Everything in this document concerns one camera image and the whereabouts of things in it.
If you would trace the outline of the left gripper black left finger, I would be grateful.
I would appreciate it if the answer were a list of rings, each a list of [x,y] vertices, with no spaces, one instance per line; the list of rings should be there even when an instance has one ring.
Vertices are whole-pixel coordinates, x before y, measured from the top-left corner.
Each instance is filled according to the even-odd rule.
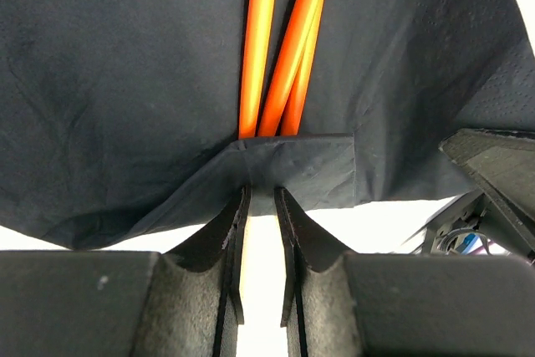
[[[204,227],[159,257],[131,355],[236,355],[251,199],[244,186]]]

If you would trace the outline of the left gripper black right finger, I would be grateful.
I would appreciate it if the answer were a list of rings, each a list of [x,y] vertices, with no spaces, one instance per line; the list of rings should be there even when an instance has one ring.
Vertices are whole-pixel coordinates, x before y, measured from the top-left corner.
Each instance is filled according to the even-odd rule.
[[[281,326],[290,356],[362,356],[344,258],[350,248],[312,219],[285,188],[274,192],[286,281]]]

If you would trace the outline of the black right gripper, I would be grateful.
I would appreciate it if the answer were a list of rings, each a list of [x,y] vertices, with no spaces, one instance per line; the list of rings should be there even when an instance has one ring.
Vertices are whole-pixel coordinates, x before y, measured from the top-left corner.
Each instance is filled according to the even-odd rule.
[[[499,193],[496,199],[481,190],[454,198],[414,233],[424,237],[412,253],[497,255],[500,247],[533,263],[534,134],[461,129],[443,140],[440,149]]]

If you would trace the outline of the black paper napkin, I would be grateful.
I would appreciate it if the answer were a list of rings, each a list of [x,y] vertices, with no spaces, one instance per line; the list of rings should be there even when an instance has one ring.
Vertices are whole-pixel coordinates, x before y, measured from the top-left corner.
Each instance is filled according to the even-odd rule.
[[[435,200],[463,128],[534,128],[515,0],[325,0],[298,136],[237,135],[247,0],[1,0],[1,223],[71,249],[251,214]]]

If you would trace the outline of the orange plastic spoon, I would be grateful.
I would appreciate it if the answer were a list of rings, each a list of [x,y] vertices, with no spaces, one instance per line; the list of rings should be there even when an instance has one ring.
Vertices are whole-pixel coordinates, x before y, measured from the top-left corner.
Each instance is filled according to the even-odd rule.
[[[274,136],[291,93],[319,0],[296,0],[273,72],[258,134]]]

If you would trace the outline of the orange plastic knife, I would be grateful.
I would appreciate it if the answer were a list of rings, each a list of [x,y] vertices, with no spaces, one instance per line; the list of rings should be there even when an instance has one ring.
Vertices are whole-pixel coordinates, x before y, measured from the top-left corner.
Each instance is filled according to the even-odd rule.
[[[241,139],[252,138],[257,129],[274,2],[248,0],[238,122]]]

